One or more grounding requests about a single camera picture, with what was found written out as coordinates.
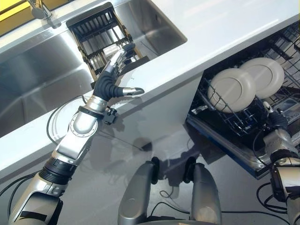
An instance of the dinner plate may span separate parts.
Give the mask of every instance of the dinner plate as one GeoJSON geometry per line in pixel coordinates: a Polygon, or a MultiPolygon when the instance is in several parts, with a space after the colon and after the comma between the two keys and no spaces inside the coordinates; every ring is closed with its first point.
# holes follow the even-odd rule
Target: dinner plate
{"type": "Polygon", "coordinates": [[[264,99],[274,95],[282,86],[285,73],[275,60],[255,58],[245,62],[240,69],[247,71],[256,84],[257,97],[264,99]]]}
{"type": "Polygon", "coordinates": [[[255,92],[254,79],[247,71],[230,68],[211,80],[207,96],[217,110],[236,113],[250,105],[255,92]]]}

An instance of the sink basin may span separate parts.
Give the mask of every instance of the sink basin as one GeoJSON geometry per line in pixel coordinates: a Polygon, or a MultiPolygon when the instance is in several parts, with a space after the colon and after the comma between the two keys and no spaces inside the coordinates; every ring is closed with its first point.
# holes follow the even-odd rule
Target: sink basin
{"type": "MultiPolygon", "coordinates": [[[[186,42],[150,0],[117,2],[116,14],[143,56],[152,60],[186,42]]],[[[77,15],[64,18],[62,27],[77,15]]],[[[0,137],[91,90],[92,76],[71,32],[51,29],[0,54],[0,137]]]]}

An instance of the open dishwasher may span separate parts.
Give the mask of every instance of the open dishwasher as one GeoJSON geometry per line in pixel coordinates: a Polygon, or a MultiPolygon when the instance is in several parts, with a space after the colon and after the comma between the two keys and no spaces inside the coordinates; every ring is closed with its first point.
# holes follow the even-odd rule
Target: open dishwasher
{"type": "Polygon", "coordinates": [[[299,22],[296,22],[206,69],[187,117],[189,124],[257,179],[268,173],[268,168],[261,161],[270,163],[269,157],[264,152],[263,138],[266,134],[261,132],[268,122],[268,113],[263,106],[264,101],[268,102],[274,110],[283,111],[288,121],[288,132],[292,137],[293,145],[298,151],[300,149],[299,33],[299,22]],[[273,59],[283,68],[284,81],[279,90],[266,99],[255,96],[251,104],[239,112],[231,110],[228,113],[217,110],[216,104],[213,104],[208,97],[208,90],[212,88],[212,79],[220,71],[239,68],[245,62],[261,57],[273,59]]]}

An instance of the black cable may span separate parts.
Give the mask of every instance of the black cable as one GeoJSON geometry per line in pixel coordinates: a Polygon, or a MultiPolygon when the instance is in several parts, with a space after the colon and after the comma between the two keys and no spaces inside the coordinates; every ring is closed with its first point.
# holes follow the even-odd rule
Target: black cable
{"type": "Polygon", "coordinates": [[[261,212],[261,211],[222,211],[222,213],[240,213],[240,214],[243,214],[243,213],[261,213],[261,214],[265,214],[265,215],[269,215],[269,216],[281,219],[282,221],[285,221],[288,225],[290,224],[287,220],[283,219],[282,217],[279,217],[275,214],[268,213],[268,212],[261,212]]]}
{"type": "Polygon", "coordinates": [[[86,100],[85,100],[85,98],[84,98],[83,95],[81,95],[81,98],[82,98],[83,102],[86,104],[87,102],[86,102],[86,100]]]}
{"type": "Polygon", "coordinates": [[[268,183],[262,184],[261,186],[258,187],[258,189],[256,190],[256,198],[257,198],[258,202],[259,202],[263,207],[265,207],[266,209],[268,209],[268,210],[270,210],[270,211],[272,211],[272,212],[275,212],[275,213],[281,213],[281,214],[287,214],[287,211],[278,211],[278,210],[273,210],[273,209],[269,208],[269,207],[266,206],[266,205],[261,201],[261,199],[259,198],[259,192],[260,192],[260,190],[261,190],[263,187],[265,187],[265,186],[267,186],[267,185],[270,185],[270,184],[271,184],[271,183],[268,182],[268,183]]]}
{"type": "Polygon", "coordinates": [[[300,220],[300,215],[298,215],[294,221],[294,224],[293,225],[296,225],[297,221],[300,220]]]}
{"type": "MultiPolygon", "coordinates": [[[[182,213],[184,213],[184,214],[190,214],[190,213],[187,212],[187,211],[179,210],[179,209],[177,209],[177,208],[175,208],[175,207],[173,207],[173,206],[171,206],[171,205],[169,205],[169,204],[167,204],[167,203],[165,203],[165,202],[159,202],[159,203],[157,203],[157,204],[154,206],[154,208],[153,208],[153,210],[152,210],[150,216],[153,216],[154,210],[155,210],[156,207],[157,207],[158,205],[160,205],[160,204],[164,204],[164,205],[166,205],[166,206],[170,207],[171,209],[176,210],[176,211],[178,211],[178,212],[182,212],[182,213]]],[[[221,211],[221,212],[222,212],[222,213],[238,213],[238,214],[261,213],[261,214],[265,214],[265,215],[269,215],[269,216],[272,216],[272,217],[276,217],[276,218],[278,218],[278,219],[281,219],[282,221],[285,221],[288,225],[290,224],[287,220],[283,219],[283,218],[280,217],[280,216],[277,216],[277,215],[272,214],[272,213],[262,212],[262,211],[221,211]]]]}
{"type": "Polygon", "coordinates": [[[264,200],[263,204],[264,204],[264,205],[267,205],[268,202],[269,202],[272,198],[273,198],[273,195],[270,195],[269,197],[267,197],[266,200],[264,200]]]}
{"type": "Polygon", "coordinates": [[[253,143],[252,143],[252,151],[253,151],[255,157],[256,157],[256,158],[257,158],[257,159],[258,159],[265,167],[267,167],[267,168],[270,169],[270,166],[269,166],[268,164],[266,164],[265,162],[263,162],[263,161],[258,157],[258,155],[256,154],[256,151],[255,151],[255,142],[256,142],[258,136],[261,134],[262,131],[263,131],[263,128],[256,134],[256,136],[255,136],[255,138],[254,138],[254,140],[253,140],[253,143]]]}
{"type": "Polygon", "coordinates": [[[30,177],[30,176],[32,176],[32,175],[35,175],[35,174],[38,173],[38,172],[39,172],[39,171],[36,171],[36,172],[33,172],[33,173],[31,173],[31,174],[28,174],[28,175],[26,175],[26,176],[23,176],[23,177],[20,177],[20,178],[14,180],[14,181],[11,182],[9,185],[7,185],[2,191],[0,191],[0,196],[3,195],[4,192],[6,192],[11,186],[13,186],[14,184],[16,184],[17,182],[19,182],[19,181],[21,181],[21,180],[23,180],[23,179],[25,179],[25,178],[27,178],[27,177],[30,177]]]}
{"type": "Polygon", "coordinates": [[[55,144],[56,146],[58,145],[58,143],[57,143],[57,142],[50,136],[50,134],[49,134],[49,125],[50,125],[50,121],[51,121],[53,115],[54,115],[59,109],[63,108],[63,107],[66,106],[68,103],[70,103],[70,102],[72,102],[72,101],[74,101],[75,99],[78,99],[78,98],[82,98],[83,102],[86,103],[86,101],[85,101],[83,95],[76,96],[76,97],[70,99],[69,101],[65,102],[64,104],[62,104],[60,107],[56,108],[56,109],[51,113],[51,115],[50,115],[50,117],[49,117],[49,119],[48,119],[48,121],[47,121],[47,126],[46,126],[46,133],[47,133],[47,136],[48,136],[48,138],[50,139],[50,141],[51,141],[53,144],[55,144]]]}
{"type": "Polygon", "coordinates": [[[175,208],[175,207],[173,207],[173,206],[171,206],[171,205],[169,205],[169,204],[167,204],[167,203],[165,203],[165,202],[159,202],[159,203],[157,203],[157,204],[154,206],[154,208],[152,209],[152,212],[151,212],[150,216],[153,215],[154,210],[155,210],[156,207],[159,206],[160,204],[165,204],[165,205],[169,206],[171,209],[174,209],[174,210],[176,210],[176,211],[178,211],[178,212],[182,212],[182,213],[184,213],[184,214],[189,214],[188,211],[179,210],[179,209],[177,209],[177,208],[175,208]]]}
{"type": "Polygon", "coordinates": [[[10,216],[10,211],[11,211],[11,203],[13,202],[13,198],[15,196],[15,193],[17,192],[18,188],[27,180],[31,179],[34,177],[34,174],[32,176],[29,176],[27,178],[24,178],[20,183],[18,183],[18,185],[14,188],[10,198],[9,198],[9,201],[8,201],[8,206],[7,206],[7,217],[9,219],[9,216],[10,216]]]}
{"type": "Polygon", "coordinates": [[[159,192],[159,194],[160,194],[160,196],[162,196],[163,198],[171,198],[171,199],[172,199],[171,195],[173,194],[173,192],[174,192],[174,187],[172,186],[172,191],[171,191],[170,194],[169,194],[168,192],[166,192],[165,190],[161,190],[161,191],[159,192]]]}
{"type": "Polygon", "coordinates": [[[279,210],[285,210],[287,211],[287,208],[285,207],[280,207],[280,206],[277,206],[277,205],[269,205],[268,202],[274,197],[274,195],[270,195],[266,200],[264,200],[264,205],[269,207],[269,208],[274,208],[274,209],[279,209],[279,210]]]}

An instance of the dish drying rack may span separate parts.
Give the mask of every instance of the dish drying rack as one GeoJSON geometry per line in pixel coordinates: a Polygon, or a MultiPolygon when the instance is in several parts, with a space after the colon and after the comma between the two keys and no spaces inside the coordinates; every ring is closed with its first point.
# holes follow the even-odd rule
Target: dish drying rack
{"type": "MultiPolygon", "coordinates": [[[[110,2],[72,18],[66,25],[73,34],[94,81],[113,54],[122,46],[133,42],[110,2]]],[[[131,58],[125,64],[142,58],[137,48],[129,54],[131,58]]]]}

